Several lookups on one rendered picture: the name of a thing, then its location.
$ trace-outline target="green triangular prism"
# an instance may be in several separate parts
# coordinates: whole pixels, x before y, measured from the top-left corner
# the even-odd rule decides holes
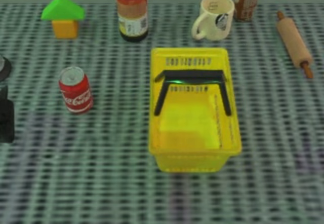
[[[42,13],[42,20],[83,20],[85,11],[71,0],[52,0]]]

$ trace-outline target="coca-cola can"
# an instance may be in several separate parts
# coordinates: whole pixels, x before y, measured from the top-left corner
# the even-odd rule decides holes
[[[61,71],[59,87],[67,109],[74,114],[82,114],[93,106],[89,80],[79,67],[68,67]]]

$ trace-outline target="bottle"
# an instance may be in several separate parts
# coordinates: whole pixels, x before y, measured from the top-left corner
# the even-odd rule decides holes
[[[147,0],[116,0],[121,36],[139,42],[148,34]]]

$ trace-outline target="wooden rolling pin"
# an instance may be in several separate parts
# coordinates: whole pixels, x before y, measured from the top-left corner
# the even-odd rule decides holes
[[[277,15],[279,19],[277,29],[294,66],[302,68],[307,78],[313,78],[313,73],[309,68],[310,64],[313,62],[313,58],[303,42],[293,19],[285,18],[281,11],[278,11]]]

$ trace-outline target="mug handle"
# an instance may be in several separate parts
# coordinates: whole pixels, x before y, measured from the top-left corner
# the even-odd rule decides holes
[[[196,19],[194,22],[192,29],[191,29],[191,35],[196,40],[201,40],[206,36],[206,33],[204,31],[198,32],[198,27],[200,23],[205,20],[208,17],[208,13],[204,12]]]

